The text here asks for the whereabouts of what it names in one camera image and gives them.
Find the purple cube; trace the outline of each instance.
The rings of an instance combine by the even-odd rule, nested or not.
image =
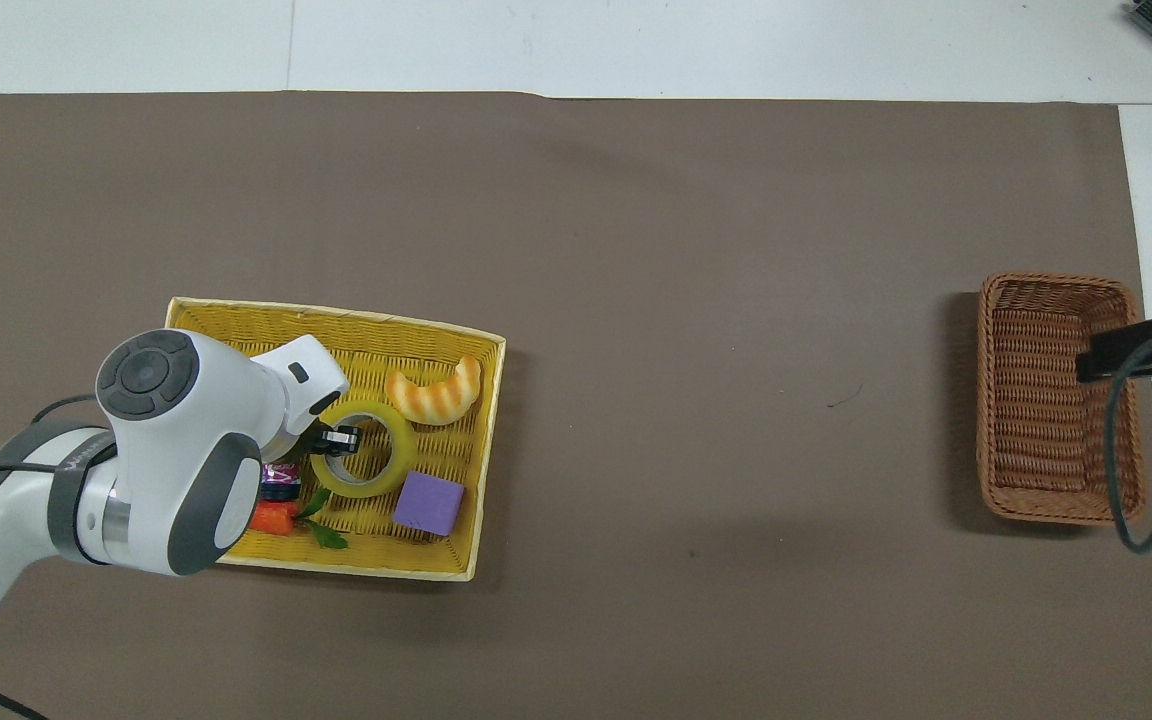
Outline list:
[[[447,537],[456,526],[456,514],[464,495],[465,488],[456,483],[412,470],[407,473],[403,491],[397,495],[394,523]]]

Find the brown mat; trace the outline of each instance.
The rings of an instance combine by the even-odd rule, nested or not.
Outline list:
[[[0,97],[0,442],[173,295],[511,348],[478,579],[50,560],[1,606],[0,688],[54,717],[1152,717],[1152,556],[979,498],[995,270],[1139,286],[1114,108]]]

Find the croissant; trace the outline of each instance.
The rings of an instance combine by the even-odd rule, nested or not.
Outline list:
[[[394,370],[385,378],[385,395],[403,418],[426,425],[449,425],[468,414],[479,397],[483,366],[473,357],[461,357],[456,372],[445,381],[420,387]]]

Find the white robotic arm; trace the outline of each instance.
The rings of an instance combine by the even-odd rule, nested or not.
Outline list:
[[[249,359],[205,334],[160,329],[106,357],[96,396],[109,429],[29,425],[0,450],[0,600],[31,562],[189,575],[233,546],[262,462],[296,446],[349,384],[314,338]]]

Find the yellow tape roll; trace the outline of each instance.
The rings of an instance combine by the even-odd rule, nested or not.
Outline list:
[[[416,430],[407,418],[384,402],[356,400],[331,407],[319,416],[320,420],[336,429],[340,425],[356,425],[361,420],[378,420],[389,433],[389,462],[376,478],[358,479],[344,469],[340,457],[311,455],[310,465],[325,488],[340,497],[378,497],[401,486],[407,471],[416,464]]]

